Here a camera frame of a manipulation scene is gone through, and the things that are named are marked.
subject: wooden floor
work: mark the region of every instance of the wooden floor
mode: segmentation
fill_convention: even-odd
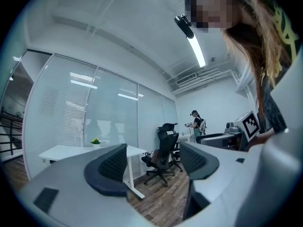
[[[166,175],[168,187],[164,187],[159,176],[144,185],[144,177],[135,187],[145,198],[139,200],[131,191],[128,194],[129,203],[150,222],[160,227],[181,223],[187,200],[189,178],[185,170],[180,172],[174,166],[170,170],[174,170],[176,175]]]
[[[165,176],[168,187],[164,187],[164,182],[159,176],[144,185],[147,176],[143,176],[134,183],[145,198],[139,200],[132,191],[127,193],[129,203],[150,222],[160,227],[171,227],[182,222],[187,199],[189,179],[186,172],[180,172],[174,166],[170,170],[174,170],[176,175]],[[15,191],[28,182],[23,158],[6,163],[4,172]]]
[[[28,182],[23,157],[5,163],[3,168],[9,183],[15,191],[19,191]]]

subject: cable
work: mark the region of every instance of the cable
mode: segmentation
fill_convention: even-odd
[[[189,127],[189,133],[190,133],[190,137],[195,139],[192,135],[191,135],[191,131],[190,131],[190,127]]]

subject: cap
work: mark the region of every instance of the cap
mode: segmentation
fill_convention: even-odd
[[[190,115],[192,116],[194,113],[198,113],[197,110],[193,110]]]

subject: desk leg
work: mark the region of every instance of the desk leg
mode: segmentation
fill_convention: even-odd
[[[145,198],[145,196],[140,193],[137,189],[134,187],[134,179],[133,179],[133,169],[132,169],[132,159],[131,157],[127,158],[127,165],[128,165],[128,181],[125,181],[125,185],[129,187],[130,190],[132,190],[140,199]]]

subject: long hair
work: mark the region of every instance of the long hair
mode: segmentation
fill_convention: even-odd
[[[223,31],[227,52],[236,56],[241,52],[248,61],[255,76],[258,103],[263,113],[263,95],[261,91],[262,73],[266,73],[272,87],[276,86],[276,77],[280,72],[280,61],[290,66],[290,58],[278,34],[273,20],[273,11],[262,0],[234,0],[241,4],[256,21],[262,37],[255,28],[239,23]]]

